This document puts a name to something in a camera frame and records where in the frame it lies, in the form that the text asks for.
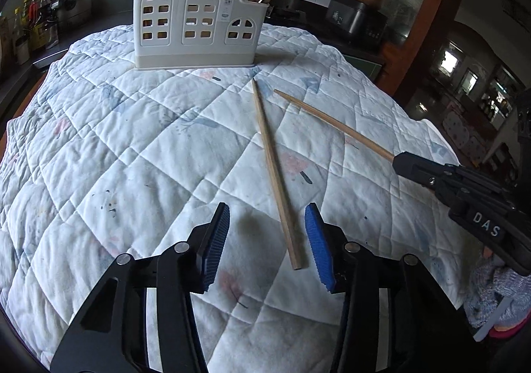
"gray fabric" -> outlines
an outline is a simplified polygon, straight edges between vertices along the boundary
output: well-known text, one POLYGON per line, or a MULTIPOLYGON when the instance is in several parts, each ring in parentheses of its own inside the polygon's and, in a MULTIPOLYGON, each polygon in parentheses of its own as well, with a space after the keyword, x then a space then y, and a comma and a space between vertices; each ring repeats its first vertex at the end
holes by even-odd
POLYGON ((511 297, 513 301, 496 325, 516 326, 531 310, 531 276, 520 276, 495 255, 482 258, 471 274, 463 305, 470 324, 474 328, 484 325, 504 297, 511 297))

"white quilted blanket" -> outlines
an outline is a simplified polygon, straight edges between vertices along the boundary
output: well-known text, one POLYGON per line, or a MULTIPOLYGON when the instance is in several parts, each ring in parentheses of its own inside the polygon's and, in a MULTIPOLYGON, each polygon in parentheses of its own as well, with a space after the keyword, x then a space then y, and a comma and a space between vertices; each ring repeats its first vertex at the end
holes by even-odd
MULTIPOLYGON (((132 26, 120 26, 76 42, 8 124, 0 302, 44 365, 114 257, 160 254, 210 221, 223 201, 231 222, 218 276, 208 293, 193 296, 210 371, 329 369, 342 296, 319 282, 305 235, 309 265, 291 270, 257 133, 253 77, 301 228, 304 207, 316 202, 326 222, 375 253, 417 254, 461 302, 475 246, 448 209, 272 90, 394 154, 457 164, 432 124, 410 120, 336 49, 302 30, 264 25, 252 69, 141 72, 132 41, 132 26)), ((156 343, 150 351, 160 369, 156 343)))

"white plastic utensil holder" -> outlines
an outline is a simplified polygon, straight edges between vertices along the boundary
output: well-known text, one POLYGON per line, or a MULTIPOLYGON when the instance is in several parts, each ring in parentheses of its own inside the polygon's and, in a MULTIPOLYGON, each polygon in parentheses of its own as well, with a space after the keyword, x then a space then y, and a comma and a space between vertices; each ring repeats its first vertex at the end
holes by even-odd
POLYGON ((138 69, 252 66, 267 4, 134 0, 138 69))

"label sticker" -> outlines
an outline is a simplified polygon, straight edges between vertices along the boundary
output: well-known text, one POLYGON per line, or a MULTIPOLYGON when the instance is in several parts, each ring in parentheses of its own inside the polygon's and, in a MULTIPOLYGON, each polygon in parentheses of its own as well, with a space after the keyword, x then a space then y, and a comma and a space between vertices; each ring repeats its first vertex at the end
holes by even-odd
POLYGON ((230 21, 230 15, 232 14, 232 8, 234 6, 234 0, 221 0, 219 6, 218 21, 228 22, 230 21))

